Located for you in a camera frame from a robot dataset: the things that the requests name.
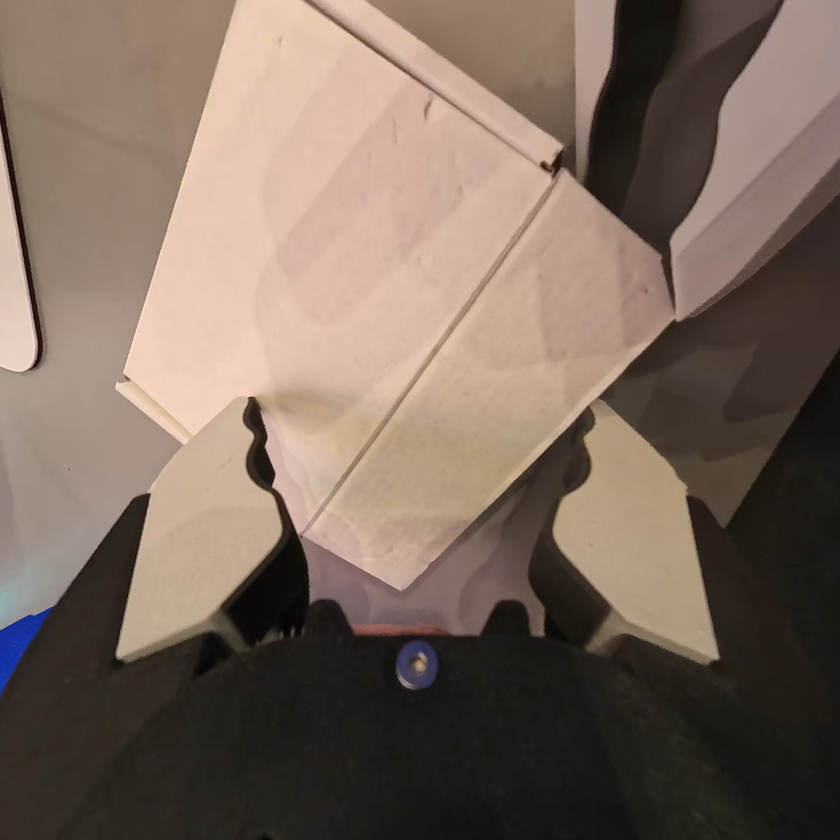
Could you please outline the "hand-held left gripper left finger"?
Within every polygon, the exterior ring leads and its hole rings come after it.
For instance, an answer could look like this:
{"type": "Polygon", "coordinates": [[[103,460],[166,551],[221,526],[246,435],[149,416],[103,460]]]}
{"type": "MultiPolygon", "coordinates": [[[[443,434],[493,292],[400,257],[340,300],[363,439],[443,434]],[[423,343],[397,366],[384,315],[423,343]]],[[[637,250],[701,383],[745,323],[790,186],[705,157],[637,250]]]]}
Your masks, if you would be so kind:
{"type": "Polygon", "coordinates": [[[150,488],[115,655],[122,662],[213,634],[235,652],[300,632],[308,561],[273,487],[254,397],[185,442],[150,488]]]}

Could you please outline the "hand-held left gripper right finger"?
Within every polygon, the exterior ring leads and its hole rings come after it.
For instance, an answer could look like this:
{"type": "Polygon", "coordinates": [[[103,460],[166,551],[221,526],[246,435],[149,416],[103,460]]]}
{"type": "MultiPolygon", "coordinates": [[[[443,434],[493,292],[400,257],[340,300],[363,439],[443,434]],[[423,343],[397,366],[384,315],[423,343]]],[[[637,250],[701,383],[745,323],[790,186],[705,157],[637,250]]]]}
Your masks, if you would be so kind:
{"type": "Polygon", "coordinates": [[[718,643],[686,485],[604,402],[581,418],[581,483],[561,499],[532,554],[532,588],[547,625],[611,657],[632,637],[700,665],[718,643]]]}

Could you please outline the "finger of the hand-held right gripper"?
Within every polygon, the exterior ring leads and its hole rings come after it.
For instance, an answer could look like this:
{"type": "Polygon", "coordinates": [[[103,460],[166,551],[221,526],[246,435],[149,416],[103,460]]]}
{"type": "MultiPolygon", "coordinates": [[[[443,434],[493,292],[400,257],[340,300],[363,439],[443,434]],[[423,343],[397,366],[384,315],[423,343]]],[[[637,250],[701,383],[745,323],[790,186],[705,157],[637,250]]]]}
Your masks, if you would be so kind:
{"type": "Polygon", "coordinates": [[[574,171],[616,216],[629,194],[679,21],[680,1],[574,3],[574,171]]]}
{"type": "Polygon", "coordinates": [[[707,179],[669,243],[675,318],[741,285],[838,195],[839,2],[783,2],[722,100],[707,179]]]}

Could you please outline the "blue plastic bin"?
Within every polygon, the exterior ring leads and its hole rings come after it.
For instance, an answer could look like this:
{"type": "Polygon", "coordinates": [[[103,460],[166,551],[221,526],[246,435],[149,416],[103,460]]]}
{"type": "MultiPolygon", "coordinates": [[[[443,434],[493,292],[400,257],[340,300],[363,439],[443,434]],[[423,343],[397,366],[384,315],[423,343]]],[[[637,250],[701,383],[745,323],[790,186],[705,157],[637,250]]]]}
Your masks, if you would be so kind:
{"type": "Polygon", "coordinates": [[[4,692],[27,647],[52,611],[50,607],[43,612],[22,617],[1,629],[1,692],[4,692]]]}

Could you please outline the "white cardboard box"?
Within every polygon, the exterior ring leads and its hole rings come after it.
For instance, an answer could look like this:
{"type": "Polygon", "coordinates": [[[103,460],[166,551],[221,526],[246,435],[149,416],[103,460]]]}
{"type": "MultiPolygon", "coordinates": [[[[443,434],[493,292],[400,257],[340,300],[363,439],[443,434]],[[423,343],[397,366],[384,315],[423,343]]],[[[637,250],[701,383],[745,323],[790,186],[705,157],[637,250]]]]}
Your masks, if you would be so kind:
{"type": "Polygon", "coordinates": [[[118,392],[256,397],[300,535],[405,590],[674,319],[561,148],[365,2],[237,2],[118,392]]]}

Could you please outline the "white lamp base plate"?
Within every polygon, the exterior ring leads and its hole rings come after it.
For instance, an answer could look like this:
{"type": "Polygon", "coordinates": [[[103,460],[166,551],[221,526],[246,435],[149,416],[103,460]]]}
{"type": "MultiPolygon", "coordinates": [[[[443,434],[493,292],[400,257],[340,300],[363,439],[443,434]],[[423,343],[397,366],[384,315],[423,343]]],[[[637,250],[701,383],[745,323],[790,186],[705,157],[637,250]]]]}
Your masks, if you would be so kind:
{"type": "Polygon", "coordinates": [[[44,350],[7,110],[1,103],[1,367],[32,371],[44,350]]]}

